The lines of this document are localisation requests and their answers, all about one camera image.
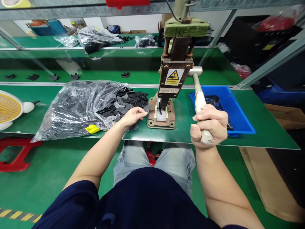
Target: red plastic stool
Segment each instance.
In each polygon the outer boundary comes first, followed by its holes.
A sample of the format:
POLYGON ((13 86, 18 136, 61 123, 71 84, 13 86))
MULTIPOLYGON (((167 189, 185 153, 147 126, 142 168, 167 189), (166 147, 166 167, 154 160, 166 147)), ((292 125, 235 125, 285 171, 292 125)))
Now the red plastic stool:
POLYGON ((148 157, 148 161, 149 161, 150 165, 153 167, 156 163, 155 156, 151 152, 148 152, 148 151, 145 151, 145 153, 148 157))
POLYGON ((0 140, 0 153, 8 146, 22 146, 22 150, 12 163, 0 162, 0 172, 19 172, 26 170, 30 163, 24 163, 29 151, 36 146, 42 146, 42 141, 31 143, 31 138, 4 138, 0 140))

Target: manual punch press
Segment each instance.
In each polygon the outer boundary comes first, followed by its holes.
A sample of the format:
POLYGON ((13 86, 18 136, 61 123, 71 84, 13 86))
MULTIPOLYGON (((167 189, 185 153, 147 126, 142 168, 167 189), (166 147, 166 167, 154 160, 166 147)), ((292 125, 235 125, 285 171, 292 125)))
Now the manual punch press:
POLYGON ((165 22, 159 88, 156 95, 149 99, 152 105, 147 119, 149 128, 176 127, 173 98, 177 98, 186 77, 201 75, 202 67, 194 66, 193 50, 197 39, 206 36, 208 29, 209 23, 197 18, 184 17, 180 22, 171 18, 165 22))

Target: navy blue shirt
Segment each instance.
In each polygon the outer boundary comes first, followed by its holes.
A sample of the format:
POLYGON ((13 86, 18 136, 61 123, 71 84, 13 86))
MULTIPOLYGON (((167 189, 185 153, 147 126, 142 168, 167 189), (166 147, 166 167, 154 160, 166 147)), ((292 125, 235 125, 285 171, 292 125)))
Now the navy blue shirt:
MULTIPOLYGON (((130 173, 101 199, 91 181, 83 180, 70 185, 59 194, 33 228, 220 227, 201 214, 170 175, 148 167, 130 173)), ((243 227, 230 225, 225 228, 243 227)))

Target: yellow black floor tape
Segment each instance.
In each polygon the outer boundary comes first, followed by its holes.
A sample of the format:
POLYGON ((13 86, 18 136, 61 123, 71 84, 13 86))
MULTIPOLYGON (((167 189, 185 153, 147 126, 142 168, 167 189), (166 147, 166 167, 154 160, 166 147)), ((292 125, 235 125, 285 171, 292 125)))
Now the yellow black floor tape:
POLYGON ((11 209, 3 209, 0 208, 0 218, 9 218, 9 219, 17 219, 21 221, 30 221, 33 223, 36 223, 42 214, 32 214, 22 211, 15 211, 11 209))

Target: yellow fan grille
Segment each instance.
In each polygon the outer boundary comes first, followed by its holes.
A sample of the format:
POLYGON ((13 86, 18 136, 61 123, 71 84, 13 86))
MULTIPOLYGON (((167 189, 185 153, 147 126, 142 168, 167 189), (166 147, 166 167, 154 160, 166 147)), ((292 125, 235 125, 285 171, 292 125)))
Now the yellow fan grille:
POLYGON ((0 123, 16 118, 21 112, 20 104, 13 98, 0 94, 0 123))

